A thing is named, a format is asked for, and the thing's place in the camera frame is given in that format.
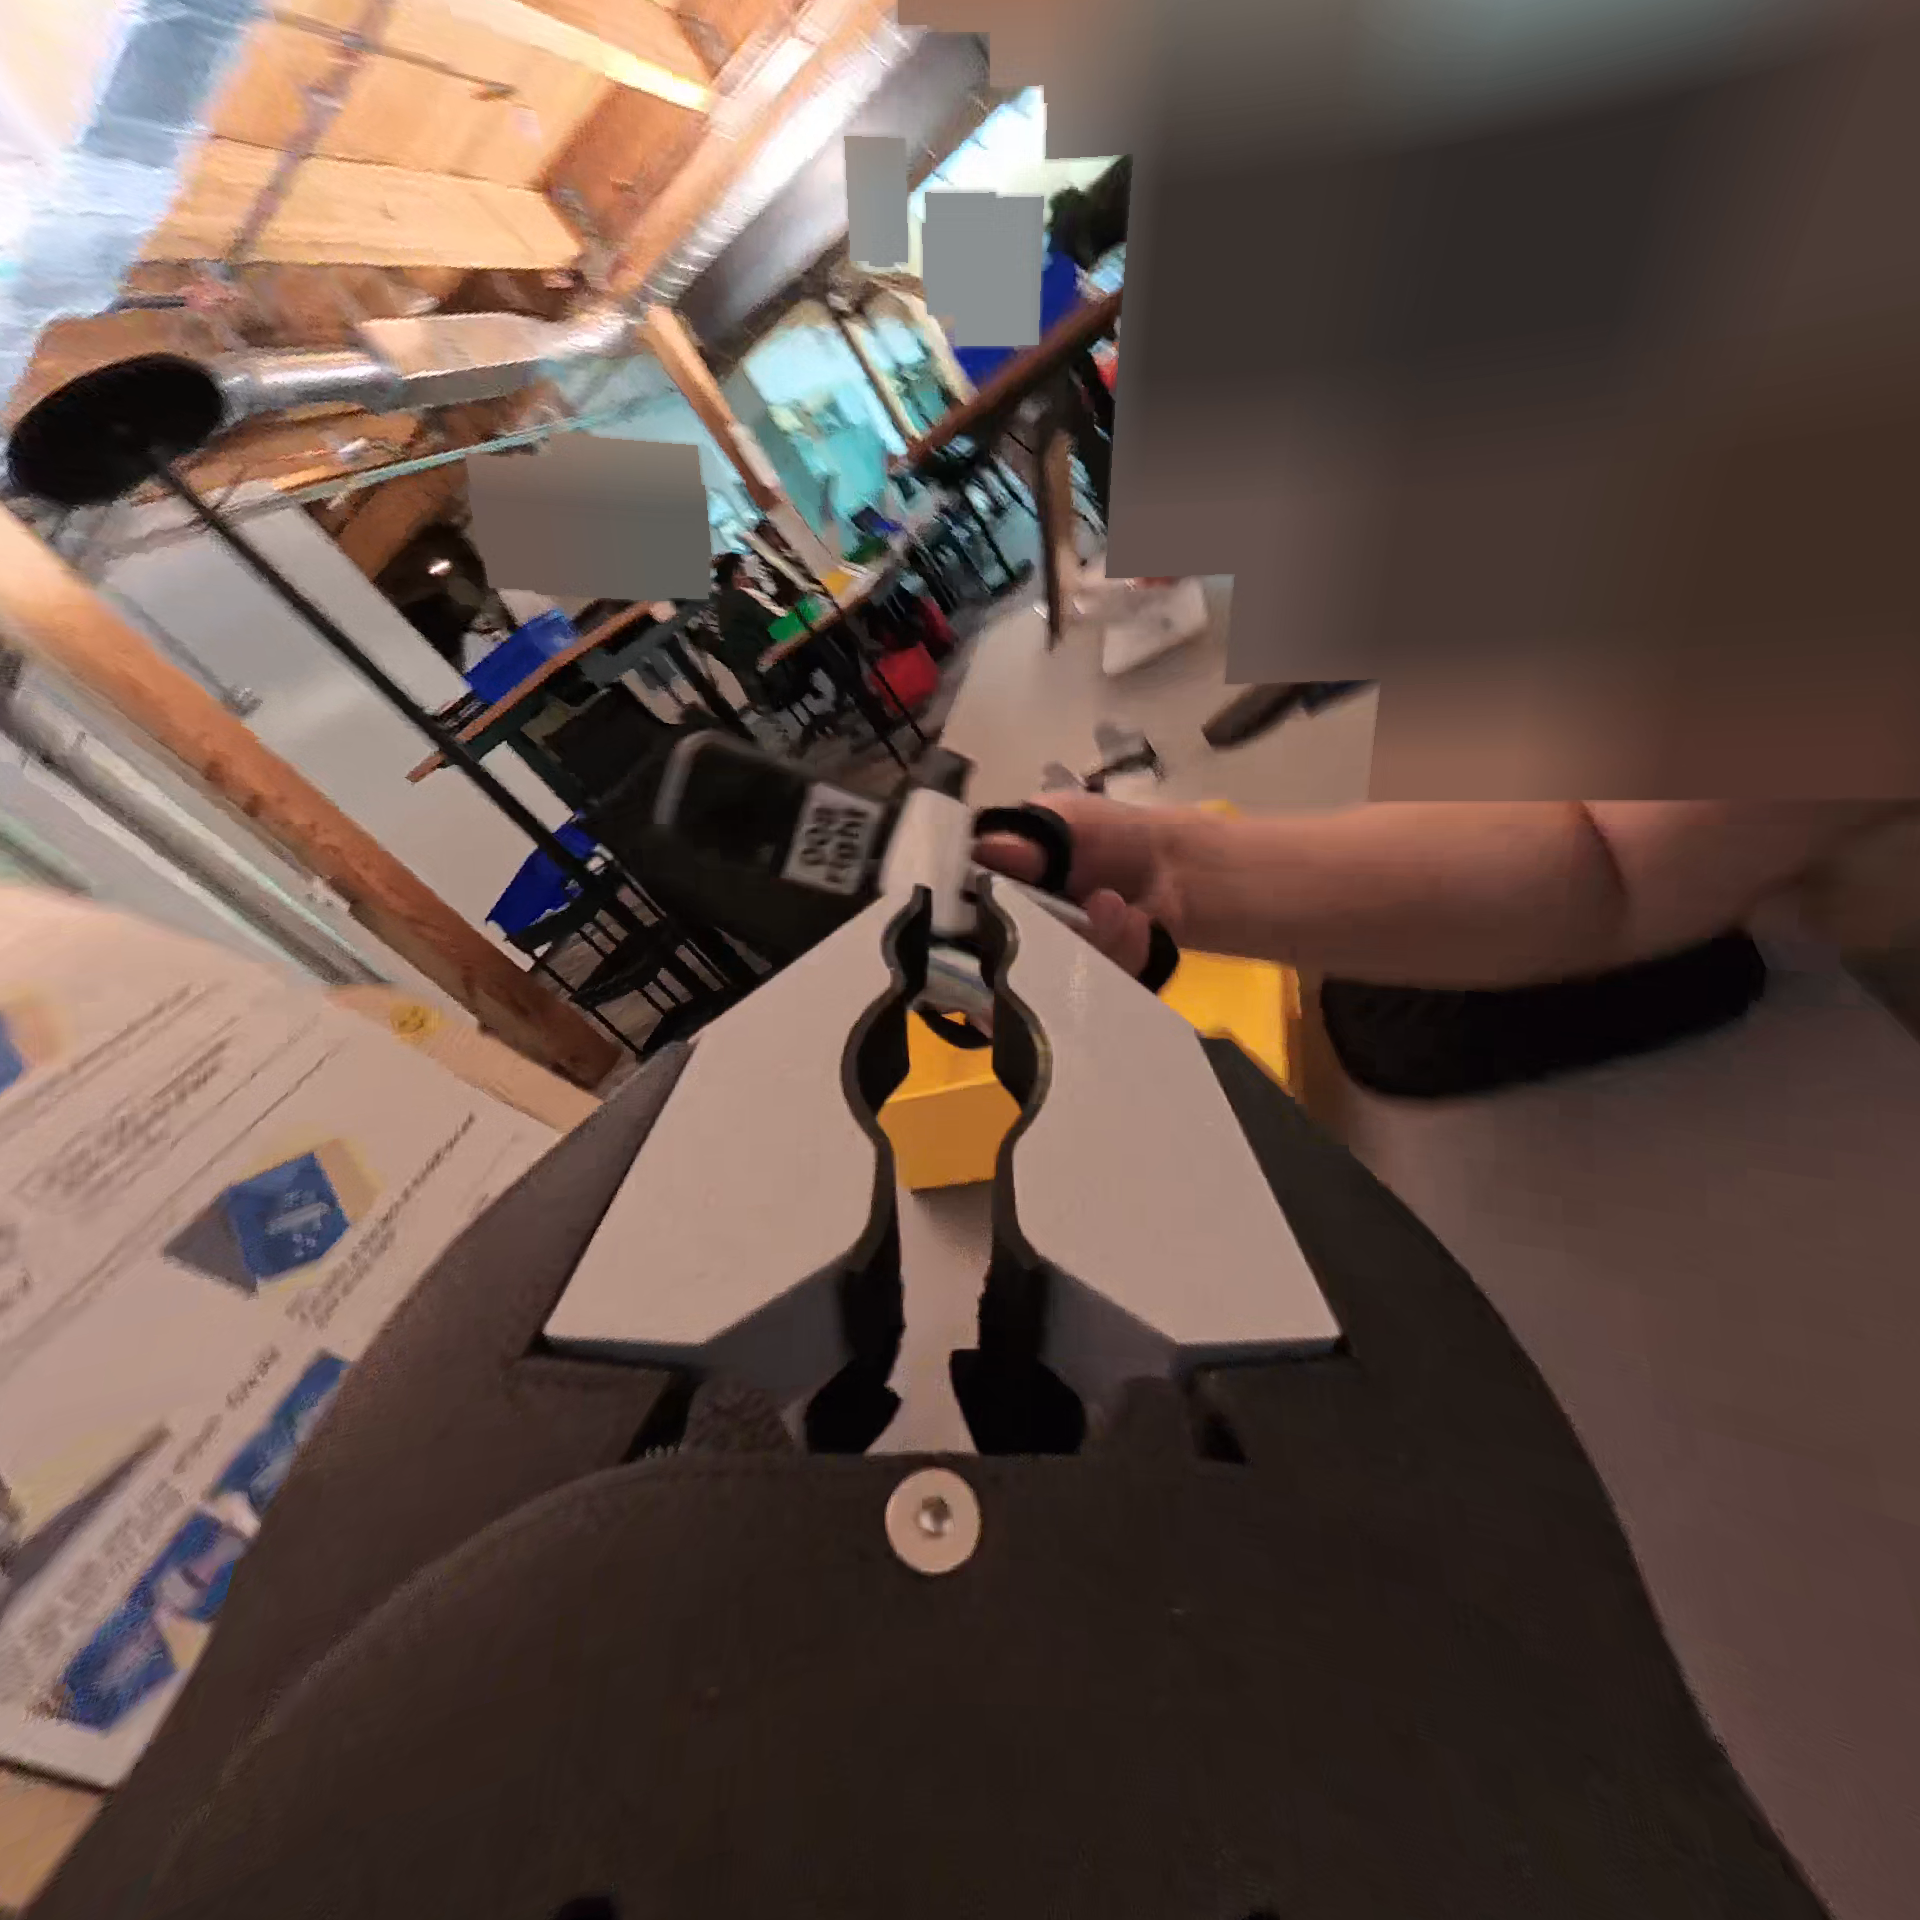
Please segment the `foil-wrapped air duct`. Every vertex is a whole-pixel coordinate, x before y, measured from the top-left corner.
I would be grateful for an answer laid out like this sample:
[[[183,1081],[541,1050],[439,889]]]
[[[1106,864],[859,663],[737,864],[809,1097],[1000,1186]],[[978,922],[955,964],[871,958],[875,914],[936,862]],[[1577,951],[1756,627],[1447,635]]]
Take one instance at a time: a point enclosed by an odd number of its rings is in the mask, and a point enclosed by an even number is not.
[[[617,305],[570,321],[423,315],[361,323],[345,348],[225,354],[208,376],[231,424],[320,407],[417,415],[507,398],[565,368],[629,358],[639,344],[640,315]]]

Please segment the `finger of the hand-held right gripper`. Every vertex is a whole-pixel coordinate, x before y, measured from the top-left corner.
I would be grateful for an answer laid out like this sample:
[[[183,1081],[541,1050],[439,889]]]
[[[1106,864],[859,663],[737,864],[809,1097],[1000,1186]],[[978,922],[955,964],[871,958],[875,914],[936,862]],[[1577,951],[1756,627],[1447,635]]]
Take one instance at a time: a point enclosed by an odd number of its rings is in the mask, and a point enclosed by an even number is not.
[[[977,932],[971,897],[977,817],[938,788],[905,788],[880,857],[880,897],[929,897],[933,943],[965,943]]]

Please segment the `black flat device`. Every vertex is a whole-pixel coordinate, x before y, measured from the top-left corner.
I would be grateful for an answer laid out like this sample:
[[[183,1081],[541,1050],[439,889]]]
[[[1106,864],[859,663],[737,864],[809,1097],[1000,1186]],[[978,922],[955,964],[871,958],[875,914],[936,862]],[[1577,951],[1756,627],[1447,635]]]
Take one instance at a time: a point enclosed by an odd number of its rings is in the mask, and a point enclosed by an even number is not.
[[[1370,680],[1248,687],[1211,713],[1202,739],[1215,753],[1229,753],[1296,715],[1317,715],[1372,688],[1377,684]]]

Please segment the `person's right forearm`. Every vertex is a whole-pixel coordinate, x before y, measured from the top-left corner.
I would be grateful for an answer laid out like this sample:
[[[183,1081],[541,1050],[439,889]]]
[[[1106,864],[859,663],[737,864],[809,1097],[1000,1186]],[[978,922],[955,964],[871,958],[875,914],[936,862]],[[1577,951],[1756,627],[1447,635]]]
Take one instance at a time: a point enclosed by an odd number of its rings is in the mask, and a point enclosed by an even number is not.
[[[1881,817],[1835,801],[1379,803],[1202,820],[1169,855],[1178,943],[1372,985],[1504,991],[1749,922]]]

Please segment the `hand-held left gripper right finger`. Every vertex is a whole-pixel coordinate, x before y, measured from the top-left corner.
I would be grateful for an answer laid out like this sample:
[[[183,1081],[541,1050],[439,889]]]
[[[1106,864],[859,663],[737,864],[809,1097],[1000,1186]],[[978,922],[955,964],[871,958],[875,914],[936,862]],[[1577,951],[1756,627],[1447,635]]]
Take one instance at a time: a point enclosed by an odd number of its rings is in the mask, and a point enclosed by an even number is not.
[[[1135,1385],[1337,1354],[1204,1038],[1016,883],[984,883],[981,919],[1016,1123],[977,1338],[952,1356],[971,1450],[1073,1454]]]

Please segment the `wooden desk with black legs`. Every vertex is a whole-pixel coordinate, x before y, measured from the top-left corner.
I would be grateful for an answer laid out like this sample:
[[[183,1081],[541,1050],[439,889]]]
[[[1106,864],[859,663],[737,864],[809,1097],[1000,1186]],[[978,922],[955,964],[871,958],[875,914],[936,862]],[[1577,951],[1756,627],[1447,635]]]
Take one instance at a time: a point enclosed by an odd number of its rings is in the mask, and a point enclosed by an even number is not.
[[[1056,648],[1071,631],[1082,561],[1075,543],[1073,497],[1073,407],[1067,384],[1088,376],[1095,387],[1095,348],[1114,342],[1120,330],[1122,288],[1082,302],[1071,315],[1019,351],[969,400],[955,403],[936,426],[905,447],[897,465],[903,476],[933,478],[945,452],[968,441],[985,460],[1005,439],[1021,407],[1040,403],[1040,441],[1035,447],[1035,516],[1040,523],[1044,562],[1048,648]]]
[[[507,739],[522,731],[525,715],[540,707],[551,684],[571,670],[586,673],[589,663],[601,656],[612,656],[631,640],[642,644],[661,644],[684,635],[688,625],[708,612],[711,599],[633,603],[617,616],[589,627],[565,650],[544,658],[516,687],[501,694],[492,707],[483,710],[467,727],[453,734],[453,742],[483,760]]]

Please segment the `black quilted pad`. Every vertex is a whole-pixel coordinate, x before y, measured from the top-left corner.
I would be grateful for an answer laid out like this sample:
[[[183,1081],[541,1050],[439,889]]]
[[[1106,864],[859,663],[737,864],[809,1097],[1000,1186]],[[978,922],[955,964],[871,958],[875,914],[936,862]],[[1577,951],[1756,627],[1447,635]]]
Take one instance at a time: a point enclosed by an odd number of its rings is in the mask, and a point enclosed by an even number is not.
[[[1332,1057],[1365,1094],[1488,1097],[1706,1041],[1763,999],[1770,964],[1743,931],[1595,976],[1506,991],[1381,988],[1327,979]]]

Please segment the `steel hex bolt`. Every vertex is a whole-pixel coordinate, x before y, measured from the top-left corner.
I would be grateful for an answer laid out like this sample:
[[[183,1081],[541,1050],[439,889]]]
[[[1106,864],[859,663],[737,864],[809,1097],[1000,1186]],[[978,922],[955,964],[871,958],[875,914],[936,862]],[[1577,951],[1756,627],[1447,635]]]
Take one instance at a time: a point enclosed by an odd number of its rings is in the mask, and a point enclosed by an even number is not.
[[[914,999],[923,1027],[955,1050],[991,1050],[995,992],[971,945],[936,939]]]

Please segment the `grey wavy plastic part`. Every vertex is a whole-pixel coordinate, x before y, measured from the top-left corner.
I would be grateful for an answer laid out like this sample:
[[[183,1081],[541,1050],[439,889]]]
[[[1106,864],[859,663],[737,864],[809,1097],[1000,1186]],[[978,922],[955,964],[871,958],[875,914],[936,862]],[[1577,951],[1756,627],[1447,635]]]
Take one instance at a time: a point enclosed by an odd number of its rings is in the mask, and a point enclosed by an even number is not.
[[[1154,744],[1139,729],[1101,723],[1095,727],[1095,760],[1075,770],[1050,762],[1040,772],[1040,793],[1090,793],[1129,804],[1145,804],[1159,796],[1165,763]]]

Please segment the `printed instruction sheet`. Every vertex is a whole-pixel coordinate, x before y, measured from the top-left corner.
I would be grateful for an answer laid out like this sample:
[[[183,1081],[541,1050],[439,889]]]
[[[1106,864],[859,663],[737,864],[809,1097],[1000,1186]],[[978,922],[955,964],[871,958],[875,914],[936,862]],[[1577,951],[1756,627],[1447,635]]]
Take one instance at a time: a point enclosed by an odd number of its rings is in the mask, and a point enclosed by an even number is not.
[[[298,1451],[561,1138],[323,991],[2,904],[4,1762],[109,1791]]]

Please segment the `person's right hand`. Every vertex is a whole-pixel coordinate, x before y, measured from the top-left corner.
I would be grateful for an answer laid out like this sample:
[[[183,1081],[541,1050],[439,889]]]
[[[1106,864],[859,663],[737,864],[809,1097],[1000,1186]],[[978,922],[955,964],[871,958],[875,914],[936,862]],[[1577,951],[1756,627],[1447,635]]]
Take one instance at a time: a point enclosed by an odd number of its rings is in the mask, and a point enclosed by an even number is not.
[[[1179,968],[1183,907],[1148,807],[1082,788],[984,807],[973,814],[973,862],[1021,888],[1067,902],[1087,939],[1148,991]]]

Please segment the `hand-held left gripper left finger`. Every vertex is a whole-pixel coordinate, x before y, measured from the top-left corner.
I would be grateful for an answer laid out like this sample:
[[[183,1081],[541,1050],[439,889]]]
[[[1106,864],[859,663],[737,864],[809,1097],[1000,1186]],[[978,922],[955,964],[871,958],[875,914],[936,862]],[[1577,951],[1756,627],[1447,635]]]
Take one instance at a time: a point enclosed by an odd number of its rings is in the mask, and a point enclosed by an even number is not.
[[[929,897],[905,886],[690,1048],[544,1321],[547,1350],[745,1385],[820,1454],[895,1422],[905,1330],[897,1155]]]

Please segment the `black round-top pole stand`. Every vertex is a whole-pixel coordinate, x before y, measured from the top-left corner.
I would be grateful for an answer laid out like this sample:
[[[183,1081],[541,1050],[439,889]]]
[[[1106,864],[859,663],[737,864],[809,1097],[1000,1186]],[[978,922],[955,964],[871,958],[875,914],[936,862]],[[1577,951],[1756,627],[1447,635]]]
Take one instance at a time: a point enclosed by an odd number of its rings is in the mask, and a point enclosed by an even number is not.
[[[623,904],[639,883],[610,860],[597,872],[556,836],[480,758],[449,734],[395,678],[377,663],[312,595],[284,575],[244,532],[223,516],[181,473],[178,463],[202,449],[225,419],[225,391],[202,363],[178,354],[140,354],[85,372],[39,400],[9,443],[9,473],[31,495],[59,508],[105,505],[155,482],[248,577],[289,609],[357,680],[368,684],[439,758],[584,897],[610,897],[615,919],[633,923]]]

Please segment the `blue plastic bin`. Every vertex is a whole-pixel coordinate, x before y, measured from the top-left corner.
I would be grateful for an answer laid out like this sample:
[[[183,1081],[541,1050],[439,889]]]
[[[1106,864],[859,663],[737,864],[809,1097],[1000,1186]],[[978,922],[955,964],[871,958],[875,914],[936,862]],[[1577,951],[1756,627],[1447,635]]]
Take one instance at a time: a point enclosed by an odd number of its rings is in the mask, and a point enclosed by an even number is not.
[[[573,866],[544,850],[531,854],[487,912],[492,931],[525,953],[556,936],[553,928],[547,936],[538,931],[570,912],[586,897],[587,883],[599,881],[605,864],[601,849],[578,818],[561,826],[556,840]]]
[[[576,640],[571,618],[563,609],[547,609],[476,655],[465,666],[463,682],[479,705],[495,707],[540,680]]]

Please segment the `yellow plastic bin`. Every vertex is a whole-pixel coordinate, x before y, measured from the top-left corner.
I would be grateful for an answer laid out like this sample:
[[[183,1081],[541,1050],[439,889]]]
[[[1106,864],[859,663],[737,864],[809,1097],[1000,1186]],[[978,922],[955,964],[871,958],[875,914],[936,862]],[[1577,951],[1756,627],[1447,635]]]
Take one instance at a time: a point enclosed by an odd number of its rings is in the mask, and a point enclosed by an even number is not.
[[[1301,980],[1284,968],[1188,951],[1161,999],[1207,1041],[1233,1041],[1266,1078],[1296,1094],[1303,1041]],[[921,1016],[905,1022],[908,1075],[880,1112],[897,1176],[913,1194],[985,1184],[1018,1104],[985,1048],[955,1048]]]

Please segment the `wooden support column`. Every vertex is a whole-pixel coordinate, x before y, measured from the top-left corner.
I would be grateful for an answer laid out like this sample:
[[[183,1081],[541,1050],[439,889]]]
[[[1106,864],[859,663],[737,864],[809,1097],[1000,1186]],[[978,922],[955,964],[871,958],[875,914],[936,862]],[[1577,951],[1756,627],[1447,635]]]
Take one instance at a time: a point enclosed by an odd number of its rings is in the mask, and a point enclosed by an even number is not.
[[[105,705],[276,854],[323,881],[367,932],[497,1041],[586,1090],[599,1088],[625,1059],[617,1038],[519,970],[237,715],[167,663],[12,512],[2,514],[2,625],[31,662]]]

